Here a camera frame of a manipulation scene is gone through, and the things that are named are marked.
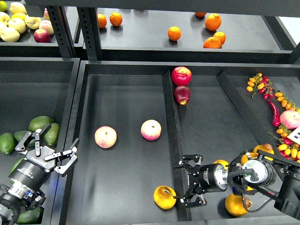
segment label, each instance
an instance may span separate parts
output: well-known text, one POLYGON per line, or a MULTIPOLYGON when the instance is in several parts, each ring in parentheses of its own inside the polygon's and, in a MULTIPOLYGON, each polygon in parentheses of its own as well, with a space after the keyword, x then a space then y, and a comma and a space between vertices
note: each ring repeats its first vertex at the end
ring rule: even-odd
POLYGON ((210 184, 210 182, 208 181, 208 168, 203 172, 203 179, 207 182, 208 185, 210 184))
POLYGON ((22 174, 24 174, 25 176, 33 179, 33 176, 32 176, 32 171, 26 167, 22 167, 22 168, 19 168, 18 171, 22 174))

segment apple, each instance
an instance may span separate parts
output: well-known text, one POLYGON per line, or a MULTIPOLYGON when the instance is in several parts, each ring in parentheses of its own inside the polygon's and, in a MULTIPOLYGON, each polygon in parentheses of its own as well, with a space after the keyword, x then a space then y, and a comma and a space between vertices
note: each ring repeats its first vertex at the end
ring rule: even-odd
POLYGON ((117 141, 116 131, 109 126, 99 127, 95 132, 95 142, 101 148, 107 149, 112 147, 117 141))
POLYGON ((33 38, 38 43, 51 43, 50 34, 44 29, 37 29, 33 34, 33 38))
POLYGON ((191 92, 186 86, 176 87, 173 95, 179 105, 186 105, 191 98, 191 92))
POLYGON ((47 8, 45 8, 45 11, 44 11, 44 20, 50 20, 47 8))
POLYGON ((0 36, 5 42, 16 42, 20 38, 20 33, 14 28, 5 27, 1 30, 0 36))
POLYGON ((30 29, 34 29, 34 30, 38 29, 41 21, 42 20, 39 17, 31 17, 28 15, 25 16, 25 23, 30 29))
POLYGON ((6 27, 7 27, 7 25, 5 23, 0 22, 0 33, 1 33, 2 29, 6 28, 6 27))
POLYGON ((187 86, 192 79, 192 72, 186 67, 176 67, 171 79, 176 86, 187 86))
POLYGON ((294 110, 286 110, 280 115, 280 122, 288 129, 295 129, 300 126, 300 114, 294 110))
POLYGON ((23 4, 21 4, 20 2, 12 2, 10 4, 9 10, 11 11, 12 14, 16 14, 16 13, 27 14, 25 6, 23 4))
POLYGON ((10 20, 10 17, 8 14, 4 12, 0 12, 0 22, 4 23, 5 25, 8 25, 8 21, 10 20))
POLYGON ((154 141, 159 138, 161 126, 156 120, 147 120, 142 124, 141 134, 148 141, 154 141))
POLYGON ((41 23, 39 24, 39 29, 44 29, 44 30, 48 31, 48 33, 50 35, 54 34, 52 24, 49 20, 41 21, 41 23))
POLYGON ((14 28, 20 34, 23 34, 26 31, 26 24, 20 18, 11 19, 8 21, 8 27, 14 28))

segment cable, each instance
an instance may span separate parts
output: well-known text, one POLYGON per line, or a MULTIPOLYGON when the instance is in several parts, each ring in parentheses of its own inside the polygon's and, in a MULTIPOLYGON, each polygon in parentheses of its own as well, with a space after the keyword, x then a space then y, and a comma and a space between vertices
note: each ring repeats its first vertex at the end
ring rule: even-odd
POLYGON ((263 207, 265 207, 269 202, 272 201, 272 199, 270 198, 268 201, 266 201, 261 207, 259 207, 258 209, 256 210, 248 210, 247 209, 247 206, 246 206, 246 197, 245 197, 245 194, 241 194, 242 195, 242 199, 243 199, 243 206, 244 206, 244 209, 247 211, 247 212, 258 212, 259 210, 261 210, 263 207))

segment red chili pepper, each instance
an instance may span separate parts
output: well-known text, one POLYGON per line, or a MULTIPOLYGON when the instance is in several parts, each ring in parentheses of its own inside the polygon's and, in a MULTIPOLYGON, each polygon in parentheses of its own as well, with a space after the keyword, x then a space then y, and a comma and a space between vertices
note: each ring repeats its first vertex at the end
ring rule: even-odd
POLYGON ((259 92, 260 94, 263 94, 263 93, 266 92, 266 89, 262 88, 262 89, 260 89, 258 92, 259 92))
POLYGON ((287 137, 282 137, 281 138, 284 142, 284 144, 287 144, 287 145, 292 145, 293 141, 288 139, 287 137))
POLYGON ((278 111, 276 105, 272 101, 270 101, 269 99, 267 99, 267 101, 270 104, 270 106, 272 108, 272 112, 273 112, 272 124, 273 124, 273 126, 278 127, 280 125, 279 111, 278 111))

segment robotic arm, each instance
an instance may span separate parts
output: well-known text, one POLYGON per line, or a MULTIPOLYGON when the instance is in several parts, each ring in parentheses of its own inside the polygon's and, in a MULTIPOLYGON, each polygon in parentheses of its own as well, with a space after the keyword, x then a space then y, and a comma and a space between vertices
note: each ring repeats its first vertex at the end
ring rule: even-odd
POLYGON ((228 185, 235 188, 242 196, 246 209, 244 194, 254 195, 257 192, 275 200, 274 208, 297 220, 300 220, 300 164, 289 159, 258 150, 257 159, 252 159, 246 152, 248 161, 241 165, 234 163, 236 159, 225 169, 221 164, 201 165, 203 157, 200 155, 184 155, 177 168, 184 168, 188 172, 189 188, 183 196, 175 196, 180 199, 185 207, 205 206, 207 202, 204 193, 226 191, 228 185), (268 188, 276 180, 277 173, 274 167, 282 168, 283 184, 279 193, 268 188))
POLYGON ((10 221, 6 215, 0 215, 0 225, 15 224, 21 213, 44 203, 46 197, 40 188, 48 180, 52 171, 65 176, 68 170, 75 166, 78 160, 75 145, 79 139, 77 138, 67 151, 56 153, 47 146, 41 146, 40 143, 42 134, 47 133, 49 129, 50 124, 47 124, 43 129, 35 132, 28 131, 16 146, 15 150, 26 157, 9 175, 14 182, 12 187, 6 187, 6 192, 0 196, 0 204, 13 212, 10 221), (32 139, 35 140, 35 148, 28 151, 26 146, 32 139), (57 165, 59 161, 67 158, 69 161, 66 165, 57 165))

